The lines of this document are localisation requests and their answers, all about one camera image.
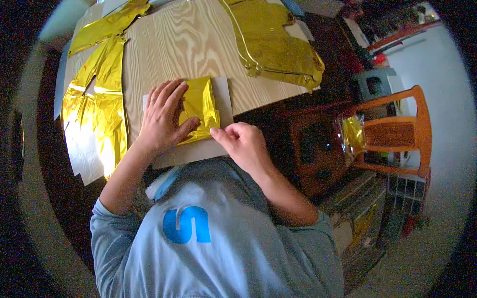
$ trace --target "orange wooden chair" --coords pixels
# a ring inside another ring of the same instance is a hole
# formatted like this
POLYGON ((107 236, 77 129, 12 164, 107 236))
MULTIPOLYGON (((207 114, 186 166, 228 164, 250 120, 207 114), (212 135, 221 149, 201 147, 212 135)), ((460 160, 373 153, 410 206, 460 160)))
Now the orange wooden chair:
POLYGON ((343 116, 356 115, 376 106, 400 101, 407 97, 414 97, 417 105, 416 117, 387 117, 364 122, 364 137, 366 150, 377 152, 405 152, 419 150, 421 163, 419 168, 393 167, 364 162, 364 154, 359 154, 353 166, 385 173, 412 174, 426 178, 429 172, 429 163, 432 150, 432 133, 429 111, 420 86, 409 90, 380 97, 365 103, 353 105, 343 111, 343 116))

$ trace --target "packaged gold foil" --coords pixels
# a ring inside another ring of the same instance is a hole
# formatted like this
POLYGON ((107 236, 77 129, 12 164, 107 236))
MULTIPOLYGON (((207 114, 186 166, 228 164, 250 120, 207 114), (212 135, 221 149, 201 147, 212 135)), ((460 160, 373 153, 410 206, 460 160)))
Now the packaged gold foil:
POLYGON ((126 115, 121 87, 124 43, 120 36, 107 39, 69 84, 62 104, 62 122, 89 130, 96 137, 96 151, 109 177, 127 150, 126 115), (94 95, 85 93, 96 76, 94 95))
POLYGON ((200 126, 189 134, 190 139, 178 145, 209 138, 210 128, 220 127, 210 76, 189 80, 187 84, 189 89, 184 93, 184 110, 179 116, 179 125, 191 117, 199 117, 200 126))
POLYGON ((366 151, 363 122, 358 116, 343 119, 343 138, 351 154, 356 156, 366 151))
POLYGON ((238 53, 250 76, 304 86, 321 83, 324 64, 307 41, 283 26, 295 23, 288 9, 264 0, 219 0, 232 21, 238 53))
POLYGON ((99 44, 112 36, 123 34, 137 16, 145 15, 151 6, 147 1, 129 0, 120 11, 81 28, 71 42, 68 56, 99 44))
POLYGON ((364 117, 353 116, 336 120, 338 138, 342 140, 345 164, 348 167, 358 156, 366 151, 364 138, 364 117))

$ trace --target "deflated foil balloon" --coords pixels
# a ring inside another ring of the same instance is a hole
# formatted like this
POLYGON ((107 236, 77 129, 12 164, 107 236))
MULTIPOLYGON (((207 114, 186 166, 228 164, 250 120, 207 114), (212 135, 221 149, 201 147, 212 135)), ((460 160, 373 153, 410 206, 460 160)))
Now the deflated foil balloon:
POLYGON ((264 0, 219 0, 234 27, 238 53, 249 76, 306 87, 321 83, 324 64, 307 41, 290 36, 283 26, 295 19, 287 8, 264 0))
POLYGON ((124 43, 120 36, 104 41, 69 84, 62 104, 64 129, 89 130, 109 177, 127 150, 126 115, 121 88, 124 43), (94 95, 85 93, 96 76, 94 95))
POLYGON ((184 110, 179 116, 179 125, 191 117, 199 117, 200 126, 189 133, 190 139, 179 143, 186 144, 210 137, 210 128, 220 127, 220 116, 215 109, 210 76, 187 81, 189 89, 184 93, 184 110))
POLYGON ((112 36, 123 34, 137 16, 145 15, 151 6, 147 1, 129 0, 120 11, 81 28, 71 42, 68 56, 97 45, 112 36))

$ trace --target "finger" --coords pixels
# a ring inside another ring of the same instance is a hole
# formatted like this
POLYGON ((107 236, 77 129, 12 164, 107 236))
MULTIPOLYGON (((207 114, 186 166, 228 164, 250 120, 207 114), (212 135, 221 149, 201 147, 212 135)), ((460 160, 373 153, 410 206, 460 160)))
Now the finger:
POLYGON ((159 97, 156 102, 156 106, 162 108, 166 103, 169 96, 171 96, 172 92, 179 86, 180 80, 176 78, 175 80, 169 82, 166 87, 161 91, 159 97))
POLYGON ((149 107, 149 105, 151 104, 151 97, 152 97, 152 93, 154 93, 154 91, 156 91, 157 87, 152 87, 151 90, 149 91, 149 95, 147 97, 147 101, 146 101, 146 109, 149 107))
POLYGON ((183 138, 179 143, 185 142, 185 141, 190 140, 190 139, 192 139, 192 136, 191 135, 186 135, 186 137, 183 138))
POLYGON ((176 111, 174 112, 173 121, 176 125, 179 125, 179 117, 183 111, 184 111, 184 99, 181 98, 179 99, 179 103, 177 104, 176 111))
POLYGON ((217 141, 217 143, 221 144, 229 154, 236 146, 237 140, 221 128, 212 127, 210 129, 210 135, 217 141))
POLYGON ((171 81, 167 80, 164 83, 162 83, 156 90, 151 95, 151 103, 154 105, 157 102, 157 99, 159 95, 161 94, 161 91, 170 83, 171 81))
POLYGON ((245 132, 249 131, 252 128, 252 125, 245 122, 232 123, 231 125, 225 128, 225 131, 228 134, 235 135, 237 138, 240 138, 245 132))
POLYGON ((187 119, 175 133, 176 144, 183 140, 190 132, 195 131, 200 125, 200 119, 198 117, 192 117, 187 119))
POLYGON ((164 107, 170 111, 175 111, 179 103, 179 100, 182 98, 182 95, 184 95, 184 93, 188 89, 189 89, 189 85, 187 85, 186 82, 182 82, 166 100, 164 107))

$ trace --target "wooden table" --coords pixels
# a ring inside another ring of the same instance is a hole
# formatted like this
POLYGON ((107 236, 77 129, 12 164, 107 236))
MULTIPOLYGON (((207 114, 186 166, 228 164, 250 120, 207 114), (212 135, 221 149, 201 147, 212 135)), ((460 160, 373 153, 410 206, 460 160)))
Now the wooden table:
MULTIPOLYGON (((103 3, 93 5, 78 21, 74 34, 84 25, 100 19, 102 10, 103 3)), ((297 24, 287 27, 287 31, 306 39, 297 24)), ((177 0, 153 8, 151 13, 136 20, 124 37, 129 39, 124 46, 123 60, 129 145, 141 129, 142 96, 152 86, 168 79, 226 76, 234 115, 307 91, 301 86, 247 76, 239 60, 232 23, 218 0, 177 0)), ((64 91, 97 47, 68 59, 64 91)), ((87 92, 93 94, 93 87, 94 82, 87 92)))

